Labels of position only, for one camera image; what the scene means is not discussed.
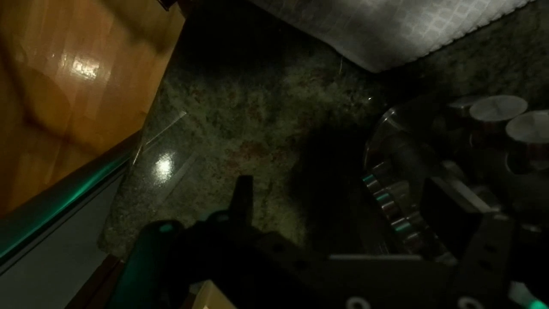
granite floor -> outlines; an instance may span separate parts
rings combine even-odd
[[[149,222],[203,221],[255,179],[253,226],[317,253],[382,253],[360,188],[375,119],[409,100],[549,95],[549,4],[533,3],[415,64],[368,75],[243,0],[205,0],[174,49],[101,246]]]

dark floor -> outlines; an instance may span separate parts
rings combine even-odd
[[[353,226],[368,217],[358,176],[375,119],[396,104],[468,95],[547,107],[547,18],[549,4],[535,3],[373,76],[243,0],[203,3],[173,54],[102,250],[123,258],[149,222],[207,219],[248,174],[255,227],[318,253],[377,251],[373,224]]]

wooden surface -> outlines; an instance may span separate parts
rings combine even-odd
[[[203,282],[195,296],[191,309],[234,309],[234,306],[224,298],[224,294],[212,284]]]
[[[154,0],[0,4],[0,217],[140,130],[181,27]]]

speckled stone surface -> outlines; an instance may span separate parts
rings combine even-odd
[[[149,222],[191,226],[224,210],[241,174],[255,179],[257,229],[315,251],[373,245],[375,224],[349,236],[366,217],[358,176],[375,119],[394,104],[464,95],[514,94],[547,107],[547,39],[549,6],[535,3],[372,76],[243,0],[207,0],[173,54],[101,248],[123,258]]]

